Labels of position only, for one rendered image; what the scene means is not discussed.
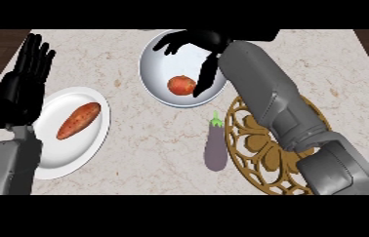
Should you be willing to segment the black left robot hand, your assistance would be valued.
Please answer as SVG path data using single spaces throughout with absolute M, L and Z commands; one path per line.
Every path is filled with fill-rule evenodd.
M 30 125 L 42 105 L 44 83 L 55 52 L 29 34 L 23 42 L 14 68 L 0 80 L 0 129 Z

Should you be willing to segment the round gold openwork placemat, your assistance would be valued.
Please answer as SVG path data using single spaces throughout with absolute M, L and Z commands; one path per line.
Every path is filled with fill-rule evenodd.
M 265 194 L 312 194 L 295 164 L 315 149 L 295 153 L 280 148 L 269 130 L 258 125 L 240 97 L 234 98 L 224 116 L 224 142 L 240 175 Z

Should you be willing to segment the white plate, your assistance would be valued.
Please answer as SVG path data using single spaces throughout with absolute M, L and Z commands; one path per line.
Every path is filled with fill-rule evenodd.
M 66 139 L 57 139 L 58 128 L 72 112 L 88 102 L 97 102 L 100 112 L 89 125 Z M 88 87 L 70 87 L 53 93 L 42 103 L 41 113 L 32 124 L 42 142 L 36 179 L 61 178 L 89 161 L 101 147 L 110 122 L 110 111 L 103 95 Z

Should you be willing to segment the white bowl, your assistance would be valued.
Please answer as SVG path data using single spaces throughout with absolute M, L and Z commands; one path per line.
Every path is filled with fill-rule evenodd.
M 140 78 L 147 92 L 160 103 L 175 108 L 191 108 L 206 104 L 216 97 L 224 89 L 225 78 L 216 70 L 212 86 L 196 97 L 177 96 L 169 92 L 166 83 L 174 76 L 184 75 L 197 81 L 202 63 L 210 54 L 191 44 L 181 46 L 174 55 L 163 54 L 165 48 L 154 51 L 153 46 L 159 39 L 174 32 L 177 29 L 162 31 L 147 43 L 140 56 Z

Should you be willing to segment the orange sweet potato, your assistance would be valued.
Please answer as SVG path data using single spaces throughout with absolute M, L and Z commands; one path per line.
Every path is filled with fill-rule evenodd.
M 92 122 L 100 112 L 100 105 L 97 102 L 89 102 L 79 106 L 64 120 L 55 138 L 66 139 L 76 134 Z

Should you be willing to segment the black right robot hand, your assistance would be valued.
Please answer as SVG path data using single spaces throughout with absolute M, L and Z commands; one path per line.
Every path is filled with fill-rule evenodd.
M 210 52 L 200 67 L 197 85 L 193 90 L 193 97 L 196 97 L 213 84 L 216 55 L 222 53 L 227 45 L 236 40 L 271 42 L 277 33 L 278 30 L 274 28 L 184 29 L 165 34 L 153 50 L 157 51 L 165 47 L 163 54 L 174 55 L 181 46 L 191 44 Z

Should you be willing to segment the purple eggplant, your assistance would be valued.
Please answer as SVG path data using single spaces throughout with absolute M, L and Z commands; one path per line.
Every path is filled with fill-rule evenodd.
M 210 171 L 218 172 L 224 169 L 227 163 L 227 150 L 224 143 L 222 122 L 218 119 L 216 111 L 213 111 L 213 118 L 209 121 L 203 158 L 205 165 Z

